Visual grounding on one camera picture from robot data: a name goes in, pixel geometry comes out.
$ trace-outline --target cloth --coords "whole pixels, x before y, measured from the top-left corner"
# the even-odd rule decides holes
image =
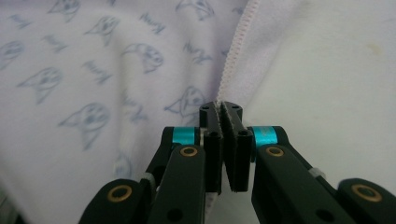
[[[139,178],[163,127],[246,105],[297,6],[0,1],[2,188],[29,223],[77,223],[104,184]]]

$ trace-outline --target brass screw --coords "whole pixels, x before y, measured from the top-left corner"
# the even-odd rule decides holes
[[[275,157],[281,157],[285,154],[285,152],[283,152],[283,150],[278,147],[268,147],[265,151],[271,156]]]
[[[193,157],[198,153],[198,150],[194,147],[183,147],[180,150],[180,154],[184,157]]]
[[[115,195],[116,191],[125,190],[122,195]],[[107,199],[113,203],[120,203],[125,201],[132,194],[132,188],[128,185],[118,185],[111,189],[107,194]]]
[[[352,191],[369,202],[379,203],[382,201],[382,195],[378,191],[363,184],[352,185]]]

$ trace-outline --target white surface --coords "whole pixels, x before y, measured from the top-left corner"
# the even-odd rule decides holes
[[[282,126],[335,188],[359,177],[396,194],[395,11],[395,1],[307,1],[246,125]],[[223,190],[208,223],[259,223],[251,192]]]

